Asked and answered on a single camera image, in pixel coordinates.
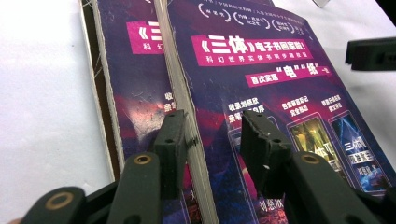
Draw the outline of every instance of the book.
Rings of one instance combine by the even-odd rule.
[[[103,75],[102,64],[100,63],[100,52],[96,37],[92,5],[89,0],[82,0],[79,2],[79,6],[81,8],[81,21],[90,63],[93,86],[92,91],[95,96],[98,114],[101,115],[99,120],[103,123],[102,133],[103,138],[106,139],[108,148],[106,150],[106,157],[110,167],[110,173],[112,174],[112,181],[114,181],[120,178],[120,167],[115,150],[114,133],[112,131],[111,118],[108,110],[105,76]]]
[[[394,170],[304,18],[253,2],[155,3],[175,100],[189,112],[190,150],[203,151],[218,222],[287,222],[281,200],[257,195],[239,154],[244,110],[263,113],[295,151],[319,154],[352,188],[381,197],[395,186]]]
[[[165,115],[176,110],[154,5],[91,1],[120,170],[148,151]],[[201,223],[188,164],[180,199],[163,200],[163,223]]]

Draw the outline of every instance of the purple book cover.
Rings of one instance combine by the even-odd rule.
[[[150,0],[97,1],[102,62],[111,86],[109,102],[125,160],[154,141],[163,118],[176,109],[166,71],[163,42]],[[163,223],[201,223],[186,165],[180,200],[163,202]]]
[[[307,21],[234,2],[168,3],[219,222],[287,223],[281,200],[257,198],[239,155],[243,110],[265,114],[295,151],[324,157],[351,187],[382,196],[396,174]]]

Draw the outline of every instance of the book cover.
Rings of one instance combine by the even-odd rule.
[[[351,187],[380,197],[395,186],[394,170],[305,19],[217,0],[169,1],[164,14],[182,71],[170,77],[189,91],[174,91],[175,99],[193,104],[220,223],[287,222],[281,200],[257,197],[239,155],[243,110],[265,114],[295,151],[319,154]]]
[[[120,168],[155,140],[176,110],[163,43],[149,0],[92,1]],[[201,223],[186,164],[180,200],[163,202],[163,223]]]

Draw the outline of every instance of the white surface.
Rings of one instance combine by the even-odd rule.
[[[0,223],[110,183],[78,0],[0,0]]]
[[[396,27],[375,0],[273,0],[308,20],[379,145],[396,169],[396,71],[357,72],[345,63],[347,41],[396,36]]]

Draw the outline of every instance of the paperback book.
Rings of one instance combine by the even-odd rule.
[[[149,149],[176,104],[153,3],[98,0],[92,9],[122,170],[131,155]],[[184,173],[180,199],[163,201],[163,223],[202,223],[187,164]]]
[[[396,174],[308,22],[253,2],[156,0],[168,72],[189,137],[202,150],[220,223],[287,223],[257,195],[239,154],[242,111],[263,113],[295,151],[322,156],[374,196]]]

